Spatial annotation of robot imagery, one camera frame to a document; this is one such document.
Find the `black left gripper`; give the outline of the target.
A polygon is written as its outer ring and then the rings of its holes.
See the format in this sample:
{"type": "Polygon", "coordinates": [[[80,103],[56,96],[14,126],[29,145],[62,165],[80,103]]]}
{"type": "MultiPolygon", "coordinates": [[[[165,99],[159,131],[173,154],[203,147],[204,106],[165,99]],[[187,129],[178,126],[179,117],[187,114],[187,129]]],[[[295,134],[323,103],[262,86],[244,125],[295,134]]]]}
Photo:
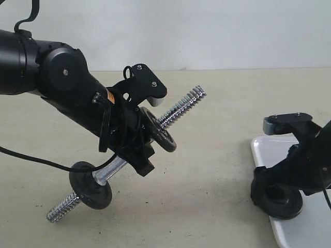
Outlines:
{"type": "MultiPolygon", "coordinates": [[[[144,142],[143,117],[138,105],[125,100],[118,90],[106,90],[104,94],[101,93],[100,107],[100,151],[106,152],[111,149],[114,152],[106,160],[110,163],[124,152],[132,153],[139,143],[144,142]]],[[[129,163],[142,177],[155,168],[146,158],[134,158],[129,163]]]]}

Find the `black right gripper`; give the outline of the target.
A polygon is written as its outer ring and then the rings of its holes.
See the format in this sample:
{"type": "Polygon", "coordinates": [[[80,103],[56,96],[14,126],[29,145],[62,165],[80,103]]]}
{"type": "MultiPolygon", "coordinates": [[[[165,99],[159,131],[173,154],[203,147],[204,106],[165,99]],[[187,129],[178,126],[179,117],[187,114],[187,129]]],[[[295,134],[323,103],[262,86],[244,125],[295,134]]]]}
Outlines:
{"type": "Polygon", "coordinates": [[[276,184],[301,190],[307,196],[330,189],[330,144],[299,144],[271,168],[271,176],[265,166],[254,169],[250,197],[256,206],[287,203],[285,191],[276,184]]]}

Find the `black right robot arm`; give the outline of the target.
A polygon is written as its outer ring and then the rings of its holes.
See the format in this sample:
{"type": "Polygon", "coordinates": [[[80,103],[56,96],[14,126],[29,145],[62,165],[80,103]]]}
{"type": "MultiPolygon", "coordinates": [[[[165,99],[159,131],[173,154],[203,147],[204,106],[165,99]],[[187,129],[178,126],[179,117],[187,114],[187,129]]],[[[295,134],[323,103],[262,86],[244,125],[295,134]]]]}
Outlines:
{"type": "Polygon", "coordinates": [[[269,116],[264,119],[263,131],[268,135],[292,133],[298,144],[274,166],[254,170],[251,199],[255,205],[268,186],[297,189],[307,196],[330,188],[330,122],[320,127],[310,119],[289,121],[269,116]]]}

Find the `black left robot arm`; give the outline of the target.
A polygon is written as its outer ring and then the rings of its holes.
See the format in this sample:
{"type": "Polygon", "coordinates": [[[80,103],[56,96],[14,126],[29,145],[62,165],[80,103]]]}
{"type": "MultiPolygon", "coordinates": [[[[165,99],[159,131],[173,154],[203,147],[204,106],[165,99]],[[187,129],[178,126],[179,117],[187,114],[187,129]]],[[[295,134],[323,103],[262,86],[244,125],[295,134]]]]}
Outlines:
{"type": "Polygon", "coordinates": [[[145,113],[139,104],[150,94],[132,76],[103,86],[88,70],[79,49],[62,42],[34,40],[30,32],[1,31],[1,94],[35,94],[99,139],[136,172],[154,169],[145,113]]]}

